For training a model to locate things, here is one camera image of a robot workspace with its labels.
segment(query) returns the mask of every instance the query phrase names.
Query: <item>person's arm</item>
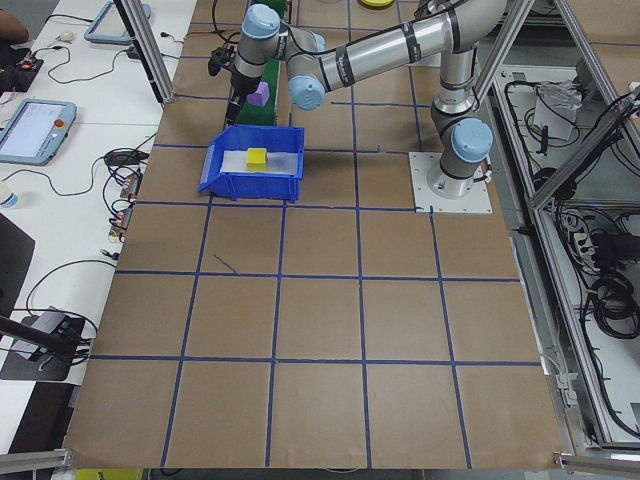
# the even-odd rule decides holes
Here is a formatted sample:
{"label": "person's arm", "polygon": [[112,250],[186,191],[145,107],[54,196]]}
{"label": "person's arm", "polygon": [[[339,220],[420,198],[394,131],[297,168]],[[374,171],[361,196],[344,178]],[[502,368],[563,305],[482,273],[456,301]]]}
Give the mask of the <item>person's arm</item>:
{"label": "person's arm", "polygon": [[29,41],[29,31],[22,22],[6,10],[0,10],[0,39],[11,44]]}

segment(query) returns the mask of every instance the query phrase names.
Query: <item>white desk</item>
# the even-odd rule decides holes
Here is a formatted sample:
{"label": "white desk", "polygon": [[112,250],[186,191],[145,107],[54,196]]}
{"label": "white desk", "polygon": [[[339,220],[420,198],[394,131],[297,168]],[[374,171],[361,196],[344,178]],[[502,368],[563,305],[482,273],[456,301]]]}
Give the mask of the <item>white desk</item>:
{"label": "white desk", "polygon": [[[61,0],[54,13],[93,18],[105,0]],[[181,39],[188,30],[195,0],[146,0],[152,7],[151,26],[163,53],[179,56],[182,45],[170,38],[161,38],[166,31]],[[45,25],[34,42],[33,49],[54,42],[63,30],[71,30],[76,39],[69,46],[71,63],[56,70],[57,78],[68,79],[95,75],[109,69],[113,55],[122,47],[95,45],[86,42],[82,34],[87,25],[75,20],[53,18]],[[59,85],[46,72],[66,59],[64,50],[41,52],[45,59],[43,70],[29,92],[17,94],[6,105],[0,106],[0,121],[11,117],[22,98],[43,98],[71,101],[78,107],[78,117],[69,137],[54,159],[44,167],[29,167],[52,178],[58,190],[75,192],[88,187],[91,164],[107,151],[121,147],[135,147],[152,135],[160,122],[162,109],[158,105],[139,61],[122,54],[114,73],[90,82]],[[167,58],[166,65],[173,77],[177,60]],[[6,100],[9,94],[2,97]],[[151,143],[142,148],[149,151]],[[21,168],[0,164],[0,178]],[[16,308],[25,305],[26,294],[47,272],[58,265],[81,259],[108,260],[100,249],[119,251],[120,244],[109,242],[107,221],[109,214],[102,199],[102,186],[108,177],[103,163],[96,167],[95,186],[91,192],[77,197],[61,198],[49,188],[44,177],[21,173],[9,180],[18,194],[19,204],[2,213],[36,240],[36,250]],[[120,187],[115,182],[107,189],[107,198],[115,200]],[[80,264],[61,270],[45,281],[32,300],[34,308],[55,305],[86,315],[99,325],[107,298],[113,269],[100,264]],[[20,320],[24,312],[16,312]],[[85,337],[93,336],[90,325],[85,326]],[[11,339],[5,337],[0,347],[8,348]],[[5,352],[0,351],[0,364]],[[67,381],[80,384],[85,365],[73,367]],[[0,454],[7,453],[34,382],[0,381]]]}
{"label": "white desk", "polygon": [[[93,18],[104,5],[105,0],[61,0],[54,14],[70,14]],[[162,38],[160,32],[167,32],[181,39],[187,33],[189,20],[195,4],[194,0],[145,0],[151,5],[150,24],[160,51],[167,55],[179,56],[182,44],[170,37]],[[114,55],[124,50],[121,45],[95,44],[84,40],[87,23],[62,17],[54,17],[43,28],[34,42],[32,50],[52,45],[63,45],[71,52],[71,63],[53,72],[61,80],[88,78],[111,68]],[[70,30],[75,40],[67,44],[56,41],[63,31]],[[60,85],[47,72],[67,59],[66,50],[46,50],[37,54],[44,60],[42,70],[26,93],[17,94],[7,105],[0,106],[0,121],[11,116],[15,104],[22,98],[44,98],[73,102],[84,123],[110,123],[126,125],[157,125],[162,108],[156,102],[139,60],[129,59],[121,54],[116,59],[113,73],[88,82],[74,82]],[[165,57],[165,65],[171,77],[178,61]]]}

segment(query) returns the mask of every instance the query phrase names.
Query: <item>yellow roll of tape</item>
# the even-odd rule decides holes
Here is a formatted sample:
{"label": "yellow roll of tape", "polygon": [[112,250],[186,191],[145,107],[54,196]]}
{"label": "yellow roll of tape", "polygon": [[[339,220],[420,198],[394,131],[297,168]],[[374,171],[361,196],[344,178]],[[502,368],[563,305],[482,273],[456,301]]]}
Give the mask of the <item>yellow roll of tape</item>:
{"label": "yellow roll of tape", "polygon": [[393,0],[359,0],[359,2],[367,8],[387,8],[393,3]]}

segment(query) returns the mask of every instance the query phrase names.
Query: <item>electronics cabinet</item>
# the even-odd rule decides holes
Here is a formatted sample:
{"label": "electronics cabinet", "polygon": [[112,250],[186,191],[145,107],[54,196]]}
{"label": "electronics cabinet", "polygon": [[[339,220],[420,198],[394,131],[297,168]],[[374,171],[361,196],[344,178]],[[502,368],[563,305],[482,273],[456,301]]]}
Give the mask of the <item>electronics cabinet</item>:
{"label": "electronics cabinet", "polygon": [[[541,266],[529,272],[533,279],[526,266],[523,273],[540,346],[555,373],[561,421],[568,420],[576,453],[597,447],[640,451],[640,136],[629,114],[634,95],[619,99],[630,92],[627,84],[605,69],[568,2],[556,4],[582,54],[579,65],[505,65],[494,83],[494,107],[508,139],[505,168],[519,190],[520,235],[535,244],[528,252],[517,250],[521,264],[535,257]],[[540,86],[562,82],[578,84],[582,94],[568,139],[535,126]],[[548,293],[549,303],[536,301]]]}

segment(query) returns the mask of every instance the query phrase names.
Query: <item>brown cardboard sheet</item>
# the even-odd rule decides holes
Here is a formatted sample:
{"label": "brown cardboard sheet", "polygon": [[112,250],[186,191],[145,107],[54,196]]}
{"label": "brown cardboard sheet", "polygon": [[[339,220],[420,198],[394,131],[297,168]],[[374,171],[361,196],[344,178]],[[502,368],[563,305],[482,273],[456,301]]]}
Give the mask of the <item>brown cardboard sheet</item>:
{"label": "brown cardboard sheet", "polygon": [[640,43],[640,1],[569,0],[569,5],[590,43]]}
{"label": "brown cardboard sheet", "polygon": [[[211,28],[210,5],[190,31]],[[331,47],[416,2],[299,5]],[[221,6],[237,25],[246,3]],[[228,88],[205,73],[214,40],[187,37],[200,58],[180,62],[183,95]],[[437,76],[399,69],[292,110],[296,204],[197,195],[225,101],[166,108],[65,442],[76,466],[552,465],[562,444],[494,190],[492,215],[414,211],[407,152],[442,148]]]}
{"label": "brown cardboard sheet", "polygon": [[629,93],[629,84],[640,78],[640,45],[592,45],[618,95]]}

